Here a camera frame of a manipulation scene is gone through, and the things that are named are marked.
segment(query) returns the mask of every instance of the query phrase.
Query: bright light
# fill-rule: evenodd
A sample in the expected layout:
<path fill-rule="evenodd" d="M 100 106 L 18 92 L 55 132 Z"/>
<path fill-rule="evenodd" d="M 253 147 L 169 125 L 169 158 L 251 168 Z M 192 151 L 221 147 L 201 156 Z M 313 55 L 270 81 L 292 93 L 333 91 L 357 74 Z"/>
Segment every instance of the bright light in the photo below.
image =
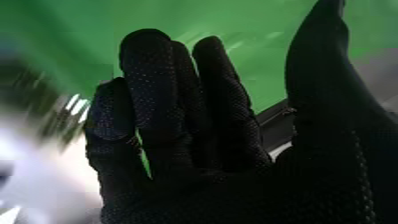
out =
<path fill-rule="evenodd" d="M 73 107 L 73 110 L 71 110 L 71 115 L 77 115 L 78 114 L 78 112 L 80 112 L 80 110 L 82 110 L 84 105 L 86 105 L 87 102 L 89 102 L 87 100 L 78 100 L 78 103 L 77 103 L 77 105 Z"/>
<path fill-rule="evenodd" d="M 2 215 L 0 215 L 0 223 L 2 224 L 15 224 L 18 214 L 22 211 L 22 207 L 15 207 Z"/>
<path fill-rule="evenodd" d="M 82 123 L 87 120 L 89 109 L 91 109 L 91 106 L 86 108 L 78 123 Z"/>
<path fill-rule="evenodd" d="M 70 100 L 70 103 L 68 103 L 68 105 L 66 105 L 66 110 L 71 110 L 71 106 L 73 106 L 77 100 L 78 100 L 78 94 L 75 94 L 75 96 L 73 96 L 73 98 L 71 98 L 71 100 Z"/>

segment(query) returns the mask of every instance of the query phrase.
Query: fingertip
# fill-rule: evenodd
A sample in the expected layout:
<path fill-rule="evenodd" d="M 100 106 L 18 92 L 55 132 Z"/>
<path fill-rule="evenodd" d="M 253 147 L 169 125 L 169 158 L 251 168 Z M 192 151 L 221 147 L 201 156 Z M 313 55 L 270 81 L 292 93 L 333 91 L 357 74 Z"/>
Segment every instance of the fingertip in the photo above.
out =
<path fill-rule="evenodd" d="M 217 36 L 210 36 L 199 40 L 194 46 L 194 57 L 215 50 L 224 50 L 224 44 L 221 38 Z"/>
<path fill-rule="evenodd" d="M 158 30 L 158 29 L 141 29 L 137 31 L 134 31 L 123 38 L 123 41 L 121 41 L 121 49 L 123 47 L 128 45 L 128 43 L 132 41 L 135 41 L 135 38 L 141 38 L 144 36 L 157 36 L 157 37 L 162 37 L 166 38 L 169 41 L 171 41 L 171 37 L 167 36 L 167 34 Z"/>

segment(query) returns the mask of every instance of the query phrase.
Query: dark fabric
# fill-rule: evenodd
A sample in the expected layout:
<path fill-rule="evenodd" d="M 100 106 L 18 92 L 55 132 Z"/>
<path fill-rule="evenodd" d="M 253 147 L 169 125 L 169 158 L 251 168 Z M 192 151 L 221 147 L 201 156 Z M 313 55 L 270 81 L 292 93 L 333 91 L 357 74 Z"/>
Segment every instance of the dark fabric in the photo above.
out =
<path fill-rule="evenodd" d="M 141 30 L 126 36 L 125 79 L 98 89 L 86 125 L 105 224 L 398 223 L 398 130 L 350 65 L 341 12 L 343 0 L 318 0 L 293 39 L 295 136 L 274 164 L 219 38 L 196 45 L 196 75 L 167 35 Z"/>

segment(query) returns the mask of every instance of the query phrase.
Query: textured glove material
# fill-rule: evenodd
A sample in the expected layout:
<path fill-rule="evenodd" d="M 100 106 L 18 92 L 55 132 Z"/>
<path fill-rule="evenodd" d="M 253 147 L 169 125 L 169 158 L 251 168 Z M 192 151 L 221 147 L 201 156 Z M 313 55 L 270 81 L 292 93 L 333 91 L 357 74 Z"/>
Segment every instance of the textured glove material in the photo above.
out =
<path fill-rule="evenodd" d="M 158 30 L 126 36 L 125 78 L 98 88 L 86 124 L 105 224 L 398 223 L 398 130 L 349 61 L 343 5 L 318 0 L 292 42 L 295 136 L 276 163 L 219 38 L 194 66 Z"/>

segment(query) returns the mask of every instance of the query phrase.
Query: gloved hand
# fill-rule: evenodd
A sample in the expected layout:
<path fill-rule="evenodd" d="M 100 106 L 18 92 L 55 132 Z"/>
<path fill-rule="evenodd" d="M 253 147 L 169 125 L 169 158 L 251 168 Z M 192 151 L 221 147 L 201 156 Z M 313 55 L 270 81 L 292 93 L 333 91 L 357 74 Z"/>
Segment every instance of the gloved hand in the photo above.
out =
<path fill-rule="evenodd" d="M 274 164 L 219 38 L 194 48 L 198 76 L 183 44 L 157 30 L 126 36 L 125 78 L 98 87 L 86 124 L 105 224 L 398 223 L 398 130 L 349 62 L 341 12 L 343 0 L 318 1 L 292 43 L 297 134 Z"/>

